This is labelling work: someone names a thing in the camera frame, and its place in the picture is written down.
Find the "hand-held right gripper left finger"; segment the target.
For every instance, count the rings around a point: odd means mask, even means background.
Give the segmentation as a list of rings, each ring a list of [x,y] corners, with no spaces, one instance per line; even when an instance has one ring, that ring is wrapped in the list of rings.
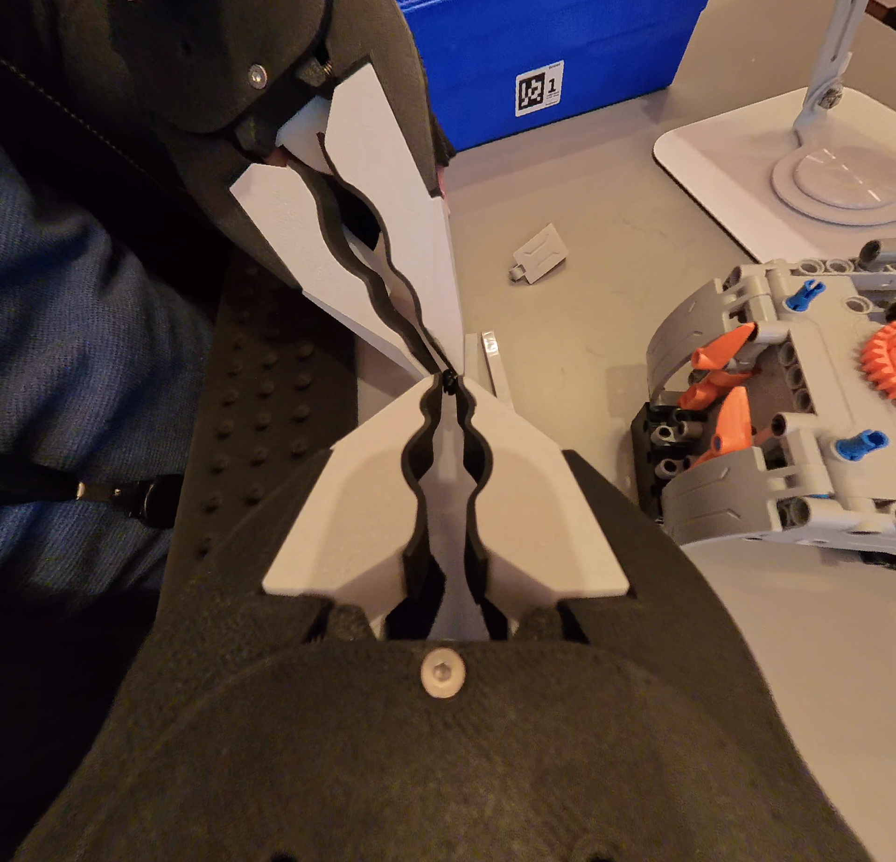
[[[434,462],[442,376],[427,377],[336,442],[263,578],[269,595],[363,610],[391,639],[431,632],[445,576],[420,486]]]

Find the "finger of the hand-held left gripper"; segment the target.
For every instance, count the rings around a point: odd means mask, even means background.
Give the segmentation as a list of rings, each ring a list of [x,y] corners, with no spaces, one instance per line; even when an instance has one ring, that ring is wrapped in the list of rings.
[[[393,304],[373,251],[344,228],[322,175],[300,164],[252,163],[230,191],[305,296],[414,377],[441,373]]]
[[[371,63],[338,84],[322,148],[332,173],[374,212],[392,270],[413,292],[424,337],[464,373],[465,334],[449,215],[427,190]]]

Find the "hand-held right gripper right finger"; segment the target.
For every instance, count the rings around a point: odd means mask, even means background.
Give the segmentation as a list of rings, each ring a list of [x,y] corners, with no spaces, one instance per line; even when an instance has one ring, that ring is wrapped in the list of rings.
[[[453,413],[453,639],[486,640],[481,597],[508,622],[630,583],[562,450],[478,383]]]

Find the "blue parts bin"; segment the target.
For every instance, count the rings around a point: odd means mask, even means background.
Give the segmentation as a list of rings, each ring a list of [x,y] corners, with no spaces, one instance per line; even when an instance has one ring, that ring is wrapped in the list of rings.
[[[457,151],[660,91],[709,0],[397,0]]]

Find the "grey orange toy block model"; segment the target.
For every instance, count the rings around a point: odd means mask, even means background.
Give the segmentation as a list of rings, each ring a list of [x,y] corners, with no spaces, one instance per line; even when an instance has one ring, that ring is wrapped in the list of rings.
[[[646,352],[641,510],[680,547],[767,541],[894,570],[894,239],[737,267]]]

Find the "dark perforated pad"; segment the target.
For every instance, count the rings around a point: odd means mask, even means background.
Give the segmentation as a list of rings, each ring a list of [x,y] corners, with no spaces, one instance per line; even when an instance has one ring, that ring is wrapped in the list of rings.
[[[355,334],[242,252],[224,278],[161,598],[357,426]]]

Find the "small grey block panel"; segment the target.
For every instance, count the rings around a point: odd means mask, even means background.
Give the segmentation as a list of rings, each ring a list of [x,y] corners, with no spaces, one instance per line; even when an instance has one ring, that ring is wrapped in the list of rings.
[[[515,250],[508,276],[512,283],[532,285],[566,261],[568,250],[553,223]]]

